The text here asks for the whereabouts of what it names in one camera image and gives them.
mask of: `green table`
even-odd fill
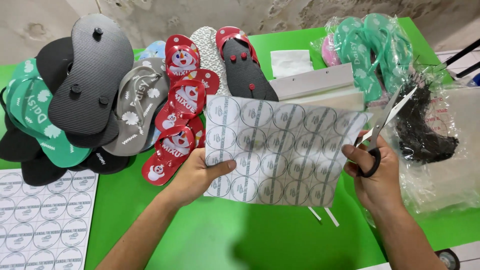
[[[419,61],[439,64],[409,18],[399,20],[412,41]],[[324,28],[250,37],[267,79],[273,79],[270,51],[309,49],[309,42],[326,36]],[[324,63],[313,57],[315,69]],[[6,85],[14,65],[0,66],[0,85]],[[93,269],[163,187],[140,175],[153,150],[133,157],[130,166],[102,175],[93,212],[85,269]],[[0,161],[0,169],[20,164]],[[332,213],[323,208],[322,221],[306,207],[250,205],[201,197],[182,208],[158,245],[146,269],[358,269],[386,262],[376,230],[365,221],[353,182],[342,173]],[[435,250],[480,240],[480,209],[441,213],[420,222]]]

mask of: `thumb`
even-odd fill
[[[349,160],[355,162],[362,171],[368,172],[375,162],[375,158],[372,157],[367,151],[357,148],[353,145],[344,145],[342,147],[342,153]]]
[[[222,175],[225,175],[231,171],[233,171],[237,167],[237,163],[234,160],[227,160],[224,162],[220,162],[217,165],[208,167],[206,169],[208,179],[215,179]]]

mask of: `green flip-flop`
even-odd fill
[[[342,63],[352,64],[355,86],[363,91],[365,102],[379,99],[382,87],[374,71],[381,58],[372,64],[372,46],[367,41],[361,19],[349,17],[343,20],[335,31],[334,46]]]
[[[377,57],[384,52],[380,68],[389,93],[394,93],[406,80],[413,59],[412,44],[402,32],[401,26],[393,20],[378,13],[368,14],[364,19],[364,27],[369,30],[367,39],[375,44],[372,45],[373,52]]]
[[[20,63],[13,79],[15,81],[7,94],[7,110],[18,121],[16,125],[21,124],[21,130],[37,139],[56,166],[68,168],[85,160],[92,150],[73,146],[65,132],[48,119],[48,106],[53,95],[36,69],[36,60]]]

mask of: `circular label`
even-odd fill
[[[312,110],[305,117],[305,128],[310,132],[319,133],[329,130],[336,119],[336,112],[332,108],[320,107]]]
[[[334,190],[329,184],[316,184],[310,190],[310,201],[315,206],[327,206],[332,202]]]
[[[295,151],[301,156],[312,156],[320,153],[324,140],[316,133],[307,133],[300,136],[295,142]]]
[[[240,132],[237,144],[245,151],[263,150],[266,143],[265,133],[258,128],[247,128]]]
[[[3,245],[6,238],[7,238],[7,229],[5,229],[5,227],[0,225],[0,247]]]
[[[93,186],[93,183],[95,183],[95,173],[91,170],[85,170],[77,172],[73,176],[72,187],[76,191],[87,191]]]
[[[233,156],[223,150],[218,150],[210,153],[206,158],[205,158],[205,164],[207,166],[213,166],[217,165],[220,162],[226,161],[226,160],[232,160]]]
[[[87,223],[82,219],[69,221],[61,230],[61,241],[67,246],[80,244],[87,234]]]
[[[15,211],[15,203],[10,198],[0,199],[0,223],[7,221]]]
[[[208,118],[217,125],[228,125],[240,117],[240,106],[229,97],[217,97],[207,105]]]
[[[72,218],[83,217],[92,206],[92,198],[85,192],[73,195],[68,201],[67,213]]]
[[[265,179],[258,187],[258,197],[265,204],[276,204],[283,196],[283,185],[274,178]]]
[[[343,145],[352,144],[349,138],[337,136],[328,139],[324,144],[324,155],[329,160],[333,160],[338,155],[343,155],[340,149]]]
[[[305,110],[297,104],[285,104],[280,106],[273,115],[273,124],[283,130],[298,127],[305,117]]]
[[[226,126],[216,126],[207,132],[207,144],[213,149],[227,149],[235,144],[237,135],[233,129]]]
[[[295,136],[286,130],[273,132],[268,136],[268,150],[281,154],[290,151],[295,144]]]
[[[215,197],[224,197],[230,191],[230,179],[226,175],[215,178],[207,189],[207,193]]]
[[[334,129],[339,135],[355,134],[357,135],[366,124],[368,116],[363,112],[347,112],[340,115],[335,120]]]
[[[0,178],[0,197],[10,197],[22,187],[23,178],[18,173],[9,173]]]
[[[53,253],[49,250],[40,250],[28,259],[25,270],[52,270],[54,263]]]
[[[6,246],[11,251],[22,250],[30,243],[32,237],[32,225],[29,223],[17,224],[8,232]]]
[[[235,170],[244,176],[256,173],[260,167],[260,156],[251,152],[238,154],[235,157],[235,161],[237,162]]]
[[[268,177],[279,177],[287,171],[287,158],[280,154],[271,154],[262,160],[262,172]]]
[[[285,186],[283,196],[291,205],[301,205],[308,198],[308,186],[303,181],[292,181]]]
[[[43,189],[45,188],[45,186],[32,186],[32,185],[29,185],[27,183],[23,183],[22,185],[22,190],[25,194],[29,195],[29,196],[32,196],[32,195],[37,195],[38,193],[40,193]]]
[[[72,173],[67,171],[60,179],[47,185],[51,193],[61,193],[67,190],[72,182]]]
[[[36,196],[25,197],[15,207],[15,218],[19,222],[32,220],[40,211],[40,204],[40,199]]]
[[[40,249],[49,248],[58,241],[60,233],[61,227],[58,222],[46,221],[35,230],[33,244]]]
[[[23,270],[25,269],[25,256],[20,252],[14,252],[7,255],[0,262],[0,269]]]
[[[237,201],[250,202],[257,195],[257,183],[250,177],[239,177],[233,181],[231,191]]]
[[[40,213],[46,220],[58,218],[67,208],[67,199],[61,194],[54,194],[43,201]]]
[[[55,260],[55,270],[79,270],[82,265],[82,253],[76,247],[64,249]]]
[[[288,174],[295,180],[307,179],[315,170],[315,163],[308,157],[296,158],[288,165]]]
[[[325,160],[317,163],[315,178],[320,182],[335,181],[342,172],[342,166],[337,161]]]
[[[241,119],[245,125],[250,127],[264,126],[273,116],[273,109],[264,100],[252,100],[241,108]]]

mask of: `concrete wall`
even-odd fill
[[[480,38],[478,0],[2,0],[0,64],[35,56],[99,10],[127,32],[134,48],[202,26],[232,25],[249,35],[324,26],[332,16],[371,12],[411,17],[436,51]]]

